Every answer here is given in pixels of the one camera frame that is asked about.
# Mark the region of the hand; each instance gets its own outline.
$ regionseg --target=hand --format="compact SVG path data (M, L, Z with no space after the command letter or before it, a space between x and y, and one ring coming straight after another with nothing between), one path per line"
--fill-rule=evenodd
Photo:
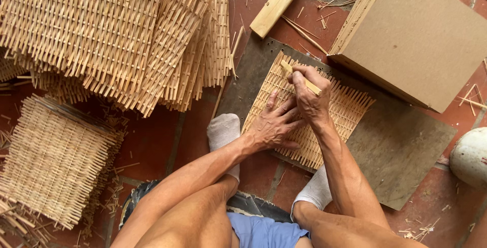
M276 98L275 90L271 93L265 109L254 120L246 134L253 137L259 151L271 148L298 150L301 146L297 142L288 140L287 136L294 129L305 126L306 121L301 119L289 123L299 114L294 96L274 110Z
M293 73L287 77L290 84L294 84L298 109L304 119L312 126L322 123L333 122L330 119L328 108L330 105L331 83L326 78L320 76L315 68L311 66L293 66ZM304 79L305 77L319 89L320 95L316 95L309 89Z

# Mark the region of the white object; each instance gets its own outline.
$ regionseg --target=white object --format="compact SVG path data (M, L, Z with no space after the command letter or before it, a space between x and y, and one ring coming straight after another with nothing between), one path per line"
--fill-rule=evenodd
M487 190L487 127L470 130L455 143L450 168L462 181Z

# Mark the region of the forearm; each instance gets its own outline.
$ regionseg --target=forearm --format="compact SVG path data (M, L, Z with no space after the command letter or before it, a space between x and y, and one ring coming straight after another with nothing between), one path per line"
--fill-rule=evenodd
M134 247L167 211L189 195L214 184L226 171L257 150L259 147L253 137L243 135L176 170L140 200L112 247Z
M333 201L340 212L390 229L379 201L333 122L313 126Z

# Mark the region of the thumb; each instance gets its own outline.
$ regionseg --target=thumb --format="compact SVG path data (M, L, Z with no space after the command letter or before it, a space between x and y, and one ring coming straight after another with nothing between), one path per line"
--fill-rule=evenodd
M299 71L294 71L293 72L293 84L294 84L294 89L296 92L300 92L303 89L306 89L306 83L304 82L304 76L301 74Z

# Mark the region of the red tile floor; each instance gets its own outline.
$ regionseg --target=red tile floor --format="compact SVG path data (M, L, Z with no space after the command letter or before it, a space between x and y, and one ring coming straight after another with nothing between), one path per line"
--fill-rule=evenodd
M229 0L231 37L235 32L238 32L242 24L245 25L247 31L247 35L242 38L237 49L236 64L240 60L250 34L249 25L266 1L248 0L246 6L246 0ZM487 0L460 1L487 18ZM284 14L320 37L316 41L325 50L329 50L349 13L350 7L327 7L318 10L317 5L318 2L315 0L294 0ZM304 7L303 12L297 18L301 7ZM329 18L327 24L329 28L323 30L316 19L320 15L327 15L334 11L336 13ZM323 53L282 20L279 20L272 28L269 36L289 44L303 53L306 53L307 50L311 51L312 54L322 58L323 62L328 62ZM481 92L487 95L487 72L480 63L478 70L465 84L459 95L464 96L473 84L477 84ZM11 97L3 97L0 113L11 118L18 118L19 115L14 103L19 106L21 99L29 96L32 92L42 93L25 85ZM142 119L134 112L125 112L125 116L130 119L129 134L125 137L120 155L115 160L114 165L119 167L136 162L140 162L140 164L126 168L121 172L120 178L124 182L124 189L119 196L121 202L130 193L130 189L137 184L146 180L162 179L172 171L209 151L205 129L210 121L218 92L219 88L205 89L203 98L200 101L193 102L192 110L186 113L169 111L160 106L149 118ZM93 98L87 103L77 104L76 106L90 111L92 114L101 113L98 101ZM471 128L487 126L487 117L479 109L476 111L478 115L474 117L468 105L464 104L459 107L456 101L453 101L443 114L426 110L424 112L452 125L458 129L458 133L443 154L438 156L439 161L431 168L421 185L411 196L411 202L407 203L400 211L383 207L387 219L392 229L397 232L407 228L418 231L419 227L433 223L441 217L434 232L423 240L427 246L487 247L485 236L487 215L484 214L487 207L487 194L470 188L456 178L448 168L449 152L456 140ZM8 124L6 120L0 118L0 128L2 129L10 129L14 124L14 120ZM249 157L241 164L239 189L265 198L289 211L294 197L311 176L304 170L262 152ZM460 188L459 194L456 191L457 183ZM450 205L451 209L442 211L446 205ZM326 207L326 210L336 211L332 203ZM118 209L113 218L110 218L107 212L97 215L94 236L91 239L83 240L81 244L86 242L91 247L108 247L118 233L120 211L121 209ZM472 223L477 224L473 232L470 233L468 227ZM55 243L61 247L72 247L76 244L80 228L81 226L76 226L70 232L56 232L54 235L58 239L55 240Z

